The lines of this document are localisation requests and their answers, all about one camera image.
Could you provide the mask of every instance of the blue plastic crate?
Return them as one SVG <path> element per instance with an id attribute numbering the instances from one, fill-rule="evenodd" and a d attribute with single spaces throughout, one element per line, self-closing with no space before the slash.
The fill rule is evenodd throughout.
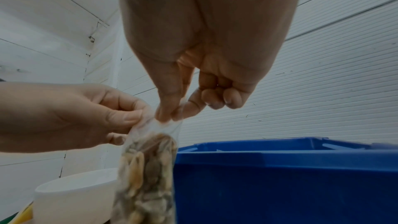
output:
<path id="1" fill-rule="evenodd" d="M 179 224 L 398 223 L 398 146 L 328 138 L 181 148 Z"/>

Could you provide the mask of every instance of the clear plastic bag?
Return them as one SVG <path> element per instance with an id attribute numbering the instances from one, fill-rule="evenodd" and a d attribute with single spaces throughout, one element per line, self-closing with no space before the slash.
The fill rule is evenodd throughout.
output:
<path id="1" fill-rule="evenodd" d="M 112 224 L 175 224 L 173 166 L 182 121 L 132 129 L 123 145 Z"/>

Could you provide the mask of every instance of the white bowl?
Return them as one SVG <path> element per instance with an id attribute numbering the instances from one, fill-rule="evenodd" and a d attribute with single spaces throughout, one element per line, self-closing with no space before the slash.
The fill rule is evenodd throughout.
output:
<path id="1" fill-rule="evenodd" d="M 116 178 L 117 168 L 111 168 L 42 184 L 34 194 L 34 222 L 104 224 L 111 216 Z"/>

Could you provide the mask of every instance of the yellow object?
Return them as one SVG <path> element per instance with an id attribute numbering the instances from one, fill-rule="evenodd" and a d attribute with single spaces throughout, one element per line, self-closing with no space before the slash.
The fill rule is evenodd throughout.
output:
<path id="1" fill-rule="evenodd" d="M 22 224 L 33 219 L 33 202 L 21 210 L 9 224 Z"/>

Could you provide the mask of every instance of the plastic bag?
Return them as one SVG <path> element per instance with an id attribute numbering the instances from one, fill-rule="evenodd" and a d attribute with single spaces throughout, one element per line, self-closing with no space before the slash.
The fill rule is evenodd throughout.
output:
<path id="1" fill-rule="evenodd" d="M 112 224 L 175 224 L 173 166 L 182 121 L 132 129 L 123 145 Z"/>

